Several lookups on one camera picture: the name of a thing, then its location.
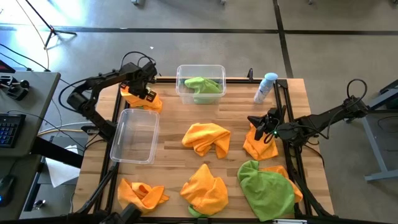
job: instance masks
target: tripod leg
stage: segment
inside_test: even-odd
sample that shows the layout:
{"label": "tripod leg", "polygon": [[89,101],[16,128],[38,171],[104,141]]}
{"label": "tripod leg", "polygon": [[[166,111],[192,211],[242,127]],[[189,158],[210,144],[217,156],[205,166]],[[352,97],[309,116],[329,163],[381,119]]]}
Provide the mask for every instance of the tripod leg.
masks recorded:
{"label": "tripod leg", "polygon": [[52,36],[52,32],[53,32],[53,30],[50,30],[49,37],[47,38],[47,40],[45,41],[45,44],[44,44],[44,50],[47,48],[47,46],[48,46],[48,44],[50,42],[50,38]]}
{"label": "tripod leg", "polygon": [[60,33],[60,34],[71,34],[71,35],[77,35],[75,32],[68,32],[68,31],[61,31],[61,30],[54,30],[54,33]]}

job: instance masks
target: orange cloth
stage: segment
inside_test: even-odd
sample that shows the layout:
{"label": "orange cloth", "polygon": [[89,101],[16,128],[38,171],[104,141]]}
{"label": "orange cloth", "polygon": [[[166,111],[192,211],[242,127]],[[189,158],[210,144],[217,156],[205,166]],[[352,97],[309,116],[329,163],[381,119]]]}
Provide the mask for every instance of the orange cloth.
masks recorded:
{"label": "orange cloth", "polygon": [[268,168],[262,168],[260,169],[261,171],[269,171],[269,172],[276,172],[278,174],[281,174],[284,176],[292,185],[293,187],[293,192],[294,192],[294,202],[300,202],[303,199],[303,194],[299,190],[299,188],[291,181],[289,180],[289,176],[287,175],[287,171],[285,170],[285,167],[283,166],[274,166],[274,167],[268,167]]}
{"label": "orange cloth", "polygon": [[217,124],[191,125],[182,139],[185,147],[193,147],[193,150],[199,155],[204,156],[210,149],[211,144],[216,145],[217,158],[225,158],[229,150],[229,140],[231,132]]}
{"label": "orange cloth", "polygon": [[123,178],[118,187],[118,200],[123,209],[129,203],[133,203],[145,214],[169,199],[169,196],[164,195],[163,192],[164,186],[150,187],[144,183],[134,182],[130,184]]}
{"label": "orange cloth", "polygon": [[193,209],[204,215],[213,215],[228,204],[228,191],[221,177],[213,177],[206,164],[200,166],[180,191]]}
{"label": "orange cloth", "polygon": [[250,126],[250,131],[246,134],[246,140],[243,144],[243,148],[250,154],[250,156],[257,161],[278,156],[275,138],[272,138],[269,143],[265,144],[264,139],[266,138],[266,134],[264,133],[260,141],[256,141],[254,140],[256,128],[253,126],[253,124],[250,124]]}
{"label": "orange cloth", "polygon": [[153,110],[158,113],[162,112],[163,102],[159,98],[159,94],[156,94],[153,102],[149,102],[146,99],[140,99],[138,96],[134,96],[129,93],[129,87],[125,89],[120,88],[120,94],[130,104],[130,108],[143,107],[144,110]]}

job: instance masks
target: concrete floor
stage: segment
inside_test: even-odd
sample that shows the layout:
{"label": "concrete floor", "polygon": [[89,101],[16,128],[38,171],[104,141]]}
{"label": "concrete floor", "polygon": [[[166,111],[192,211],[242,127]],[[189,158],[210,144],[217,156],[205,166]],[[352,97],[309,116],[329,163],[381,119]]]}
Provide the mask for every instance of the concrete floor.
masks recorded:
{"label": "concrete floor", "polygon": [[[24,2],[22,6],[29,9]],[[284,29],[289,30],[398,30],[398,9],[388,0],[278,0]],[[147,0],[135,7],[128,0],[98,2],[36,0],[43,16],[59,26],[132,28],[276,29],[272,0],[228,0],[225,7],[216,0]],[[0,2],[0,22],[28,24],[14,3]],[[286,77],[278,34],[155,34],[78,33],[54,37],[49,50],[50,69],[74,82],[119,66],[121,56],[140,50],[155,58],[162,75],[174,76],[181,64],[221,64],[229,77],[244,77],[249,68],[254,76],[276,72]],[[340,104],[347,82],[362,78],[369,86],[365,101],[396,79],[398,35],[286,35],[293,76],[304,78],[313,113]],[[45,52],[34,30],[0,31],[0,42],[46,65]],[[5,49],[0,52],[11,55]],[[15,65],[0,56],[1,60]],[[40,70],[38,66],[15,58]],[[60,83],[59,91],[65,87]],[[362,94],[360,85],[352,93]],[[46,115],[59,124],[53,105]],[[62,110],[64,123],[84,121]],[[361,123],[338,123],[331,139],[321,140],[325,171],[335,213],[344,218],[398,223],[398,179],[368,184],[363,175],[379,172],[376,159]]]}

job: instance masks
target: white paper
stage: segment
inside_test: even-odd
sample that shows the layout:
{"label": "white paper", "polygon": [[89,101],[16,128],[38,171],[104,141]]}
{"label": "white paper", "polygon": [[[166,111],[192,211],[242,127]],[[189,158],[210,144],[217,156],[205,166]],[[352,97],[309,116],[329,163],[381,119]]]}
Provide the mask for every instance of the white paper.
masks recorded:
{"label": "white paper", "polygon": [[[68,146],[65,149],[78,154],[77,146]],[[49,168],[51,183],[53,187],[58,187],[66,181],[72,180],[79,176],[79,168],[66,165],[62,162],[55,161],[49,158],[45,158],[45,161],[47,163],[47,167]]]}

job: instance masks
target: clear plastic container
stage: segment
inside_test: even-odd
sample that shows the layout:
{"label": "clear plastic container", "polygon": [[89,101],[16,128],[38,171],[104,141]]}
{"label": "clear plastic container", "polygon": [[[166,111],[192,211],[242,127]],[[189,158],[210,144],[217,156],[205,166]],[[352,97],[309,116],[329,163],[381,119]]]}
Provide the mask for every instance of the clear plastic container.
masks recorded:
{"label": "clear plastic container", "polygon": [[158,127],[159,114],[156,111],[123,110],[112,143],[111,159],[116,162],[153,164]]}
{"label": "clear plastic container", "polygon": [[[183,104],[218,104],[226,93],[225,68],[221,65],[180,65],[177,69],[175,91],[180,95]],[[190,78],[203,77],[219,84],[221,93],[194,93],[185,81]]]}

